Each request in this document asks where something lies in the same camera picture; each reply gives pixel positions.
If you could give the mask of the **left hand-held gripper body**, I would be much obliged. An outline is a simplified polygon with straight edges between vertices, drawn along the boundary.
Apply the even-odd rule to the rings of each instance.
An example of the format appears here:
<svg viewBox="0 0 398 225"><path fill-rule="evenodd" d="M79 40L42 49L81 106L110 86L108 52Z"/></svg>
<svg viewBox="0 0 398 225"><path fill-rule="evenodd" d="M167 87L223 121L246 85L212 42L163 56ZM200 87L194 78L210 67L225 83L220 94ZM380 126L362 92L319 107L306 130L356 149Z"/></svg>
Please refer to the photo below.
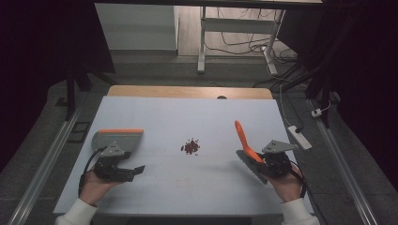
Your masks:
<svg viewBox="0 0 398 225"><path fill-rule="evenodd" d="M129 157L130 152L122 150L116 142L112 142L100 152L94 173L98 178L109 182L130 182L131 170L117 167L121 160Z"/></svg>

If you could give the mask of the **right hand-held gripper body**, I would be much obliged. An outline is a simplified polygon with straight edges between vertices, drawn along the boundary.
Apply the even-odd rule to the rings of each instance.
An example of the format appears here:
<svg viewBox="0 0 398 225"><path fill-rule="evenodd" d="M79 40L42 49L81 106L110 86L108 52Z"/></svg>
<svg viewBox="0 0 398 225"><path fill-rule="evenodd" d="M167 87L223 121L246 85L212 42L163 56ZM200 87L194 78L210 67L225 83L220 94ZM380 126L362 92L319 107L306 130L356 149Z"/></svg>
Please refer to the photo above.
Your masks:
<svg viewBox="0 0 398 225"><path fill-rule="evenodd" d="M296 144L272 140L262 149L265 162L264 175L273 179L286 176L292 170L291 162L286 152L297 148Z"/></svg>

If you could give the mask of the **grey dustpan with orange edge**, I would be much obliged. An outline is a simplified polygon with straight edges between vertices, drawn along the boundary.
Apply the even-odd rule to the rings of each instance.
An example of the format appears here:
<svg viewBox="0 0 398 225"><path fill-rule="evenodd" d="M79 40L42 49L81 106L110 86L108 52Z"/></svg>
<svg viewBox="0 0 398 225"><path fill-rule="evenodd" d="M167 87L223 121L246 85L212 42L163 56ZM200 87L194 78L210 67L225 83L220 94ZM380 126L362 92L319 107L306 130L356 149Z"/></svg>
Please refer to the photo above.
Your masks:
<svg viewBox="0 0 398 225"><path fill-rule="evenodd" d="M91 141L93 150L116 143L125 152L132 152L139 145L144 131L139 128L100 129Z"/></svg>

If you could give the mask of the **orange-handled grey brush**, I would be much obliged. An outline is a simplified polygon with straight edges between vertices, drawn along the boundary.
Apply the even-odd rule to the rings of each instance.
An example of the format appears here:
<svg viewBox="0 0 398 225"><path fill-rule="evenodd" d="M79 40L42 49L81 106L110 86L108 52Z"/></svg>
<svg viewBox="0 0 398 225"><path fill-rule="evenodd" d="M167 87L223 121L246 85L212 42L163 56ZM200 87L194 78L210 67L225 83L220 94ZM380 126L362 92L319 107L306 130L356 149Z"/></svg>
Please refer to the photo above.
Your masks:
<svg viewBox="0 0 398 225"><path fill-rule="evenodd" d="M267 184L268 180L257 170L258 166L265 166L264 160L248 145L244 129L240 122L236 120L234 122L236 132L240 143L242 145L241 150L237 150L237 156L242 162L249 168L249 170L263 183Z"/></svg>

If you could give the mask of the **pile of red beans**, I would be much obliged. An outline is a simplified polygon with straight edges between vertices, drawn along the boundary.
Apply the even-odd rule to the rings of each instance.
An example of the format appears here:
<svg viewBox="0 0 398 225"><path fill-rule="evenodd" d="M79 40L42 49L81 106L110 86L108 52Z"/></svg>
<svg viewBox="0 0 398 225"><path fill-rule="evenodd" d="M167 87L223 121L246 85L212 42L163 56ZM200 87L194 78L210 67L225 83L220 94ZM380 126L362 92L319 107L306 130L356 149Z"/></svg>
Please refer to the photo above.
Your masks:
<svg viewBox="0 0 398 225"><path fill-rule="evenodd" d="M187 140L180 148L186 155L197 155L199 149L199 141L194 138Z"/></svg>

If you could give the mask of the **person's left hand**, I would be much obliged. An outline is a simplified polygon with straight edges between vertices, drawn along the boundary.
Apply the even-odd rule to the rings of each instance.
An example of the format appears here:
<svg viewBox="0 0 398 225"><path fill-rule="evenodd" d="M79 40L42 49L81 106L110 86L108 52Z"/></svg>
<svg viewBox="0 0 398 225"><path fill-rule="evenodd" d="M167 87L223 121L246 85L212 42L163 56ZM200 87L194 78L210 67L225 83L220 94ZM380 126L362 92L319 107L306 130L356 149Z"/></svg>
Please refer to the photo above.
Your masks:
<svg viewBox="0 0 398 225"><path fill-rule="evenodd" d="M95 206L111 188L117 185L120 185L120 182L101 180L93 171L89 171L85 174L84 185L79 194L79 199L84 203Z"/></svg>

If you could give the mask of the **person's right hand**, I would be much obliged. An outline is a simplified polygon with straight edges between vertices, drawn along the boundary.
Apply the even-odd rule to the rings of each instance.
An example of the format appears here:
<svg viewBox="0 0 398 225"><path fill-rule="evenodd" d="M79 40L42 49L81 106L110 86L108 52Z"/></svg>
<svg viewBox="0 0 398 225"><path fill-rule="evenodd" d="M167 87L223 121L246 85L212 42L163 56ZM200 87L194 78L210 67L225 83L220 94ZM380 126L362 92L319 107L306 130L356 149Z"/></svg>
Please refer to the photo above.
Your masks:
<svg viewBox="0 0 398 225"><path fill-rule="evenodd" d="M300 198L301 183L292 173L288 173L286 176L276 179L266 176L266 179L272 184L283 203L288 203Z"/></svg>

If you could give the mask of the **white power strip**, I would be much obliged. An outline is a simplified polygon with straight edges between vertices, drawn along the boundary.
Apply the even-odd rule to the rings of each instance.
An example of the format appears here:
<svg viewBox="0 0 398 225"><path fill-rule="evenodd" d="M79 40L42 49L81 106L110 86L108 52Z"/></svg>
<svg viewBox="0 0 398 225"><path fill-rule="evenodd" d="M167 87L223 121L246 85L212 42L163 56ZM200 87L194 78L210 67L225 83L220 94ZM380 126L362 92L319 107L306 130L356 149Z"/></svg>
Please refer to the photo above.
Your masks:
<svg viewBox="0 0 398 225"><path fill-rule="evenodd" d="M290 126L287 130L303 150L309 150L313 147L296 126Z"/></svg>

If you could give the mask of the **white board mat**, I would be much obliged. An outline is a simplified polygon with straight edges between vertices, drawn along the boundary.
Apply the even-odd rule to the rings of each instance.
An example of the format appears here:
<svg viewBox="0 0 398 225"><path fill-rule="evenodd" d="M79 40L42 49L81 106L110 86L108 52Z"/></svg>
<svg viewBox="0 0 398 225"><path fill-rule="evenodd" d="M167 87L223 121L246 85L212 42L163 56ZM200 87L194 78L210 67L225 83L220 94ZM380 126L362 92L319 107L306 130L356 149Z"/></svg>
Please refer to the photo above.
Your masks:
<svg viewBox="0 0 398 225"><path fill-rule="evenodd" d="M280 198L240 160L234 122L249 146L287 142L273 99L104 97L89 132L140 128L142 140L123 168L145 165L132 182L112 188L98 203L106 215L250 217L278 214ZM197 155L180 150L199 141Z"/></svg>

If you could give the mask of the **wooden table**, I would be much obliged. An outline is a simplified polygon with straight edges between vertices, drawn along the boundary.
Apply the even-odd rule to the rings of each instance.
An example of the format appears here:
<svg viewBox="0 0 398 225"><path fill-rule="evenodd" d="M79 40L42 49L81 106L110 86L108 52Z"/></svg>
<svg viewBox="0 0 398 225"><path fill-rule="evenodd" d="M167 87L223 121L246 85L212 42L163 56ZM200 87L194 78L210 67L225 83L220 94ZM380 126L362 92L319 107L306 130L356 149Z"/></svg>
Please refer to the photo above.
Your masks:
<svg viewBox="0 0 398 225"><path fill-rule="evenodd" d="M273 99L267 88L113 85L108 97Z"/></svg>

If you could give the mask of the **dark curtain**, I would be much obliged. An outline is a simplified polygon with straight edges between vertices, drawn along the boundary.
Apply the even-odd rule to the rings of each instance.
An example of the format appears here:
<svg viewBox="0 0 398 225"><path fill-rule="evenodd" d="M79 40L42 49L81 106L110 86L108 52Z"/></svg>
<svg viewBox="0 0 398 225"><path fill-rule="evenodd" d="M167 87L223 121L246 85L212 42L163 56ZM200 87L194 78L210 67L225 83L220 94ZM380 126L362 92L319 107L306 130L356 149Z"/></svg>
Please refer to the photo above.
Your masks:
<svg viewBox="0 0 398 225"><path fill-rule="evenodd" d="M398 0L288 9L280 37L309 70L329 63L337 110L398 190Z"/></svg>
<svg viewBox="0 0 398 225"><path fill-rule="evenodd" d="M0 172L71 72L113 73L95 0L0 0Z"/></svg>

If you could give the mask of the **white cabinet panel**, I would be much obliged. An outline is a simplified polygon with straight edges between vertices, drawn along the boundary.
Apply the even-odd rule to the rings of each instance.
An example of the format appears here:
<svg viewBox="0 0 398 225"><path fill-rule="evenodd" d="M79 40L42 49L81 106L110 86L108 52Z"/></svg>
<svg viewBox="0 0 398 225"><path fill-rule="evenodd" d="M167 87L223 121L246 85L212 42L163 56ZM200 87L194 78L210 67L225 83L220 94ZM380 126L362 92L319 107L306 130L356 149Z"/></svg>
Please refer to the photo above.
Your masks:
<svg viewBox="0 0 398 225"><path fill-rule="evenodd" d="M95 7L111 50L177 50L176 7L104 3Z"/></svg>

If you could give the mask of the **black floor frame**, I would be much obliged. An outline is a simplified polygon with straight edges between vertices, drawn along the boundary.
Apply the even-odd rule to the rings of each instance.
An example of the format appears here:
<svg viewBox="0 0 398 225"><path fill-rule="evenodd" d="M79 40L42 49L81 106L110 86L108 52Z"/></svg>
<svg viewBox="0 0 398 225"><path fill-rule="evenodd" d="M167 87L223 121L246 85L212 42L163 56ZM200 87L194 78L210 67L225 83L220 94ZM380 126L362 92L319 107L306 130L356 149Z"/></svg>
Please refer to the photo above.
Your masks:
<svg viewBox="0 0 398 225"><path fill-rule="evenodd" d="M90 122L76 122L67 139L68 143L83 143L90 129Z"/></svg>

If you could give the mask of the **metal floor rail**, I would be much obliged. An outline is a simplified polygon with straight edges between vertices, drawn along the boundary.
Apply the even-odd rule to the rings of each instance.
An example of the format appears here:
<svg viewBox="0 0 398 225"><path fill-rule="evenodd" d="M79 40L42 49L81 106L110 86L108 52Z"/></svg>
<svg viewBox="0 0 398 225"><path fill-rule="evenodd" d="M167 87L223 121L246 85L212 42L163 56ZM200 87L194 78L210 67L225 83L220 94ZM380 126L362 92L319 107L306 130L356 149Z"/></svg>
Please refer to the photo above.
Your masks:
<svg viewBox="0 0 398 225"><path fill-rule="evenodd" d="M357 208L362 223L364 225L379 225L371 205L367 201L359 183L346 162L341 148L331 130L325 126L324 122L320 118L315 118L314 121L327 148L329 149L330 155L339 171L339 174L342 176L345 186L353 199L353 203Z"/></svg>
<svg viewBox="0 0 398 225"><path fill-rule="evenodd" d="M35 175L12 213L7 225L24 225L27 221L81 111L82 105L77 106L69 119L62 124L56 133L54 141L38 166Z"/></svg>

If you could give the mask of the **white desk frame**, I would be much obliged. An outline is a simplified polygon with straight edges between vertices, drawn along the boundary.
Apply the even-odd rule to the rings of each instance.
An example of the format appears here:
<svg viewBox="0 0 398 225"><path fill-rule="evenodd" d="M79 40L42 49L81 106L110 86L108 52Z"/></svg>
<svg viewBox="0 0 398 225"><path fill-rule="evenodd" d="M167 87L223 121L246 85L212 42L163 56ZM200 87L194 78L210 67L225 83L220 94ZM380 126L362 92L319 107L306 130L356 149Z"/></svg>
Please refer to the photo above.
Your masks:
<svg viewBox="0 0 398 225"><path fill-rule="evenodd" d="M208 18L207 8L200 8L200 47L198 51L197 72L205 72L205 40L206 32L226 32L226 33L248 33L248 34L264 34L269 35L268 45L261 48L261 52L267 63L268 73L277 75L278 71L271 57L273 44L276 40L279 28L283 19L284 11L282 9L275 10L275 18L272 21L262 20L239 20L239 19L221 19Z"/></svg>

